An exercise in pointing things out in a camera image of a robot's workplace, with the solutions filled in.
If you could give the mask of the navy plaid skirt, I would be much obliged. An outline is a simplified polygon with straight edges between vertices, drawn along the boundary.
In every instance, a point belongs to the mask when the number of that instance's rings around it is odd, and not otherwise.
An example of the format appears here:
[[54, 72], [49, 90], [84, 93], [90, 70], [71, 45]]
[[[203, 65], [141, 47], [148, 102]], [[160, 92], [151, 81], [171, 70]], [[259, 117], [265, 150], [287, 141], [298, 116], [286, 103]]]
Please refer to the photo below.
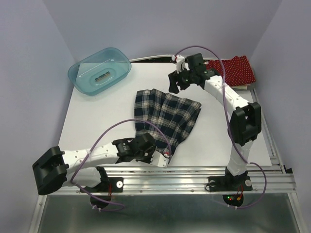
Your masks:
[[197, 101], [157, 89], [140, 90], [134, 103], [136, 136], [149, 133], [155, 139], [156, 150], [172, 157], [193, 130], [201, 106]]

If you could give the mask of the red polka dot skirt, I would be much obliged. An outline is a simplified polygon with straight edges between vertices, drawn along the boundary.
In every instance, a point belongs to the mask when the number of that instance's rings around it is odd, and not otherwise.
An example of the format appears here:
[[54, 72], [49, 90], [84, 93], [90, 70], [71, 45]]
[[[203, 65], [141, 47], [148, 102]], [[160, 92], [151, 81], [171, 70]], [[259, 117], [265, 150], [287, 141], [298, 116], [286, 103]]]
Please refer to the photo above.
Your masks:
[[235, 56], [222, 60], [225, 68], [225, 82], [230, 87], [250, 86], [256, 82], [255, 75], [246, 56]]

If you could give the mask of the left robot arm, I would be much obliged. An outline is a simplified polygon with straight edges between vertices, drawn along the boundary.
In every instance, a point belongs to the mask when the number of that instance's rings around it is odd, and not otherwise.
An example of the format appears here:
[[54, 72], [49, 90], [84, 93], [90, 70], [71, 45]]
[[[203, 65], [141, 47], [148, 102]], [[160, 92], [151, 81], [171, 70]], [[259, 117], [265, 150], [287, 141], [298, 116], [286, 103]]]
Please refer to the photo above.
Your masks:
[[145, 133], [136, 138], [114, 140], [94, 149], [62, 151], [59, 146], [52, 147], [34, 162], [32, 169], [39, 195], [51, 194], [63, 186], [76, 183], [104, 191], [108, 187], [105, 176], [97, 174], [91, 178], [78, 173], [83, 169], [96, 171], [100, 165], [129, 163], [133, 160], [157, 166], [160, 157], [154, 138]]

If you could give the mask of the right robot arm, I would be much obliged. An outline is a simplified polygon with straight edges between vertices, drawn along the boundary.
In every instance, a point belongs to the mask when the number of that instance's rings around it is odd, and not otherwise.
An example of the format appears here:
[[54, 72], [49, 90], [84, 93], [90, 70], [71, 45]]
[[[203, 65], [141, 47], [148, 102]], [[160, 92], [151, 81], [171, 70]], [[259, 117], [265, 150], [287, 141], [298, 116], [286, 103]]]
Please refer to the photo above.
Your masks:
[[223, 176], [210, 176], [206, 189], [210, 192], [236, 191], [242, 187], [252, 190], [247, 163], [253, 142], [261, 132], [261, 106], [249, 102], [230, 86], [223, 75], [207, 69], [200, 53], [183, 57], [172, 56], [176, 70], [168, 75], [169, 92], [177, 94], [191, 84], [200, 86], [211, 94], [223, 107], [230, 140], [232, 142], [229, 162]]

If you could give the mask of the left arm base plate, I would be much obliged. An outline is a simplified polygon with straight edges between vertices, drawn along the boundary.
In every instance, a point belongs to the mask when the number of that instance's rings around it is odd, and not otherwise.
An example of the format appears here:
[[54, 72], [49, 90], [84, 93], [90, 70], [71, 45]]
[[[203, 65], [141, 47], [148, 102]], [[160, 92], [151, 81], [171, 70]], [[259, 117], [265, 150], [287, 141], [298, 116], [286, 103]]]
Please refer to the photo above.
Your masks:
[[90, 193], [122, 193], [123, 181], [123, 177], [108, 177], [106, 181], [101, 181], [95, 187], [84, 187], [84, 189]]

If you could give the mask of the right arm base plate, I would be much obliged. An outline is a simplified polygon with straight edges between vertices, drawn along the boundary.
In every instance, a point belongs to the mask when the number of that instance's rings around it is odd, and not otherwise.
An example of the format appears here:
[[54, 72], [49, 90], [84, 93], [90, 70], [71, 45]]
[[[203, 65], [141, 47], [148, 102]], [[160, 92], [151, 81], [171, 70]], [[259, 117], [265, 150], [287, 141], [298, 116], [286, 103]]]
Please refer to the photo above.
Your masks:
[[252, 183], [249, 176], [242, 178], [230, 178], [228, 176], [210, 176], [207, 178], [208, 183], [205, 185], [205, 190], [209, 192], [234, 192], [252, 191]]

